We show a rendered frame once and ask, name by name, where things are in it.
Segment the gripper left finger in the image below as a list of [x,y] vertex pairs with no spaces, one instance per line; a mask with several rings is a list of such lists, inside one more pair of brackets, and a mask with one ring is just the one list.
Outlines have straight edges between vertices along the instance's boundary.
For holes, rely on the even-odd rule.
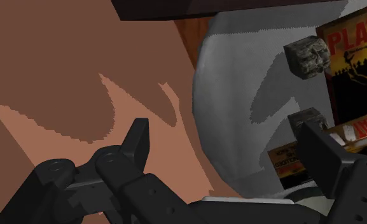
[[98,149],[76,167],[41,162],[0,212],[0,224],[81,224],[104,212],[110,224],[207,224],[154,174],[145,174],[149,120],[136,118],[121,145]]

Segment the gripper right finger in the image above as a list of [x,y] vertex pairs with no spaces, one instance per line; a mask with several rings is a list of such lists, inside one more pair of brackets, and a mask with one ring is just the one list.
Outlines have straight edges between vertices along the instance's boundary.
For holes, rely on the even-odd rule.
[[333,199],[323,224],[367,224],[367,156],[346,151],[312,122],[301,125],[297,157],[324,196]]

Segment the grey stone cube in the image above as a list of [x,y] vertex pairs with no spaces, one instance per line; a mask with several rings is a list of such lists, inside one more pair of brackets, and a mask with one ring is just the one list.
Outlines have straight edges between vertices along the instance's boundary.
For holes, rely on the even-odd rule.
[[308,108],[287,116],[295,138],[298,137],[303,122],[317,123],[322,130],[328,129],[329,124],[323,114],[315,108]]
[[284,46],[289,70],[307,80],[325,72],[330,66],[330,51],[325,41],[308,36]]

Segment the yellow and black film case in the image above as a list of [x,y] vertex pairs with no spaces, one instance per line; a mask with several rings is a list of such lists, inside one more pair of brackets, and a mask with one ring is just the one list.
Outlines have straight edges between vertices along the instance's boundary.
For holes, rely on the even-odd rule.
[[[323,130],[347,151],[367,155],[367,115]],[[307,183],[312,178],[296,156],[296,142],[268,152],[283,189]]]
[[316,28],[330,52],[325,70],[335,124],[367,115],[367,7]]

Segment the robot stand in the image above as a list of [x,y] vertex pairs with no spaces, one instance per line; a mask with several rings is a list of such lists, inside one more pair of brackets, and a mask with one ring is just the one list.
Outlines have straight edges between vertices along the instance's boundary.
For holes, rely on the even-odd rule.
[[334,3],[341,0],[110,0],[122,21],[166,21],[214,16],[219,12]]

